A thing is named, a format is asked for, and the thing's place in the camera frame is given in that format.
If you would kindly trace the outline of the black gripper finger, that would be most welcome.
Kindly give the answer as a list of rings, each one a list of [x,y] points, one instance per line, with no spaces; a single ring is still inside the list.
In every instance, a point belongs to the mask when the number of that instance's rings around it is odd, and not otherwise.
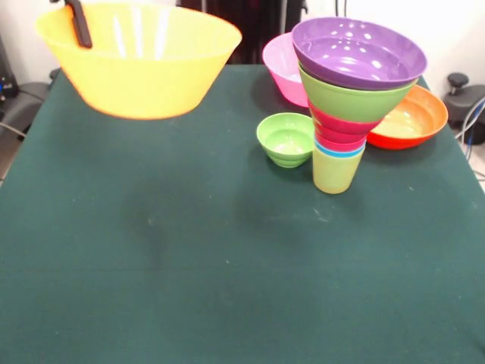
[[[64,3],[71,9],[78,44],[85,49],[91,49],[92,39],[81,2],[79,0],[64,0]]]

